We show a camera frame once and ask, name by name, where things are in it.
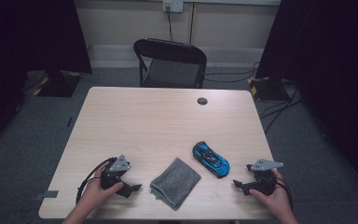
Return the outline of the black stand base yellow stripes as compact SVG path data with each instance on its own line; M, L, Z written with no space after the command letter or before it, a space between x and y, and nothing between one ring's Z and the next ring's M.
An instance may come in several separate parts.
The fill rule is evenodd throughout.
M269 77L247 79L251 94L259 101L288 101L289 95L280 81Z
M82 76L75 72L47 70L47 76L34 91L34 96L70 98L81 78Z

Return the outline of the blue toy car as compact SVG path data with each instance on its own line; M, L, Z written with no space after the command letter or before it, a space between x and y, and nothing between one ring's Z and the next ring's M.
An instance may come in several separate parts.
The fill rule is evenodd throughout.
M230 166L228 161L212 150L204 141L198 142L192 149L193 157L217 178L228 175Z

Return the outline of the grey cloth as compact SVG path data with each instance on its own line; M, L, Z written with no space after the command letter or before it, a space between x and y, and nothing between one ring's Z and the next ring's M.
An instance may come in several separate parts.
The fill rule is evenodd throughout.
M196 171L176 158L150 183L150 188L157 199L162 200L172 210L177 210L200 180L201 176Z

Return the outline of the grey tape strip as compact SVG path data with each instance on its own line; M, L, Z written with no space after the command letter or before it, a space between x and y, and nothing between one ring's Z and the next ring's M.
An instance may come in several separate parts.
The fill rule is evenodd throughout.
M43 201L45 198L56 198L58 196L57 190L46 190L44 192L36 193L34 199L36 201Z

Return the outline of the person's right hand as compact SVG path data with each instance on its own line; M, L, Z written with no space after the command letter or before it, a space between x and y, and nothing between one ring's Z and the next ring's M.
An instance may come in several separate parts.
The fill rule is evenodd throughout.
M283 187L281 187L282 175L277 169L273 169L272 172L278 178L278 183L271 195L266 196L256 189L250 189L249 192L256 197L258 201L264 204L275 217L288 217L289 215L292 215L293 212L288 195Z

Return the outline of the person's left hand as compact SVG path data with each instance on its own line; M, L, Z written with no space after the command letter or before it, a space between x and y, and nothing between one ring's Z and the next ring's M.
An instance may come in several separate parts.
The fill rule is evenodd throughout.
M82 212L87 215L103 204L111 195L122 189L123 183L118 182L109 189L103 189L101 187L101 175L107 162L104 163L94 174L94 177L88 181L88 184L81 196L81 199L77 203Z

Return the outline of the white wall socket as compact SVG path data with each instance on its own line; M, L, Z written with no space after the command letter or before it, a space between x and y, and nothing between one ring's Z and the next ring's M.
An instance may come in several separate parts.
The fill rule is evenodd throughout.
M184 10L183 0L163 0L162 10L164 12L182 13Z

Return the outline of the black folding chair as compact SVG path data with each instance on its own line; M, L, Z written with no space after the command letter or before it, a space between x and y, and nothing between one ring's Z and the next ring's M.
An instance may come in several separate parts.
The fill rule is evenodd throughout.
M139 60L141 87L202 88L207 57L199 48L143 38L133 44L133 50Z

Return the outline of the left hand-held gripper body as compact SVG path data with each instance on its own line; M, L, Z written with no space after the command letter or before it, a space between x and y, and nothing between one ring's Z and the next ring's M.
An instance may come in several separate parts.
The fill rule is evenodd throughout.
M130 163L124 155L118 158L112 158L104 167L101 174L101 186L103 189L109 189L117 182L121 181L121 177L130 170Z

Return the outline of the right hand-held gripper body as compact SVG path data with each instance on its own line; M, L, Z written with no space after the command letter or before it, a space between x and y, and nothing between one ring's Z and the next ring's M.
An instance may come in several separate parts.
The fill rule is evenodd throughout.
M246 168L253 173L255 184L247 189L256 189L266 196L269 196L275 190L277 179L272 170L283 167L282 162L258 159L254 164L247 164Z

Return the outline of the black curtain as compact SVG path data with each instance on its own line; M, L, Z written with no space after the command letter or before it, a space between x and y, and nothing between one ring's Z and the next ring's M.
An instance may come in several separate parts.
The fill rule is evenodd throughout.
M297 82L358 174L358 0L281 0L256 75Z
M91 72L75 0L0 0L0 132L36 70Z

